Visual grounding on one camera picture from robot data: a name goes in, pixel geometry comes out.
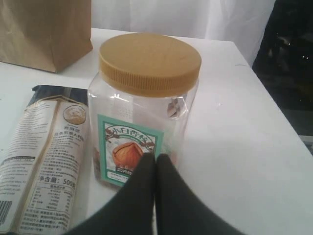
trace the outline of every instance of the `plastic jar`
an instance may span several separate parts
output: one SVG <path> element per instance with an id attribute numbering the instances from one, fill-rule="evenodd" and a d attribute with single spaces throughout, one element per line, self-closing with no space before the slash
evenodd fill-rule
<path id="1" fill-rule="evenodd" d="M 89 90 L 97 179 L 122 186 L 142 153 L 177 165 L 198 86 L 199 53 L 180 40 L 146 33 L 104 42 Z"/>

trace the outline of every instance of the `jar lid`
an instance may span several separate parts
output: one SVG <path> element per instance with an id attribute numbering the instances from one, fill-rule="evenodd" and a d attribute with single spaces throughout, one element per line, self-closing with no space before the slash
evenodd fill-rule
<path id="1" fill-rule="evenodd" d="M 196 83 L 201 56 L 180 40 L 149 33 L 113 37 L 99 53 L 103 79 L 112 87 L 145 97 L 184 94 Z"/>

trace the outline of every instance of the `circular logo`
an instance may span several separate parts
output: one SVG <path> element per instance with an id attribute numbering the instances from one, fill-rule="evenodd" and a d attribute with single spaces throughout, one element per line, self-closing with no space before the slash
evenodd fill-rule
<path id="1" fill-rule="evenodd" d="M 80 125 L 86 121 L 86 112 L 82 107 L 72 105 L 64 110 L 63 117 L 71 124 Z"/>

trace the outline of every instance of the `white tablecloth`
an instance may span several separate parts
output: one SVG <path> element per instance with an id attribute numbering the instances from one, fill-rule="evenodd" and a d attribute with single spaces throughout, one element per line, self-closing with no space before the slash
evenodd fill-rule
<path id="1" fill-rule="evenodd" d="M 59 74 L 0 63 L 2 156 L 33 95 L 31 88 L 86 89 L 97 73 L 99 46 L 122 33 L 93 29 L 94 50 Z M 232 42 L 181 39 L 202 56 L 179 169 L 184 180 L 209 208 L 247 234 L 313 234 L 309 151 Z M 87 146 L 72 225 L 113 195 L 96 182 Z"/>

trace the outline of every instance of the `green label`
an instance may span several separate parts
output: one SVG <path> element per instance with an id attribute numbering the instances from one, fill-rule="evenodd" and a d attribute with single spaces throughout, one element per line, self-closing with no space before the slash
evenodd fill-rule
<path id="1" fill-rule="evenodd" d="M 122 186 L 143 153 L 161 152 L 163 132 L 98 115 L 102 180 Z"/>

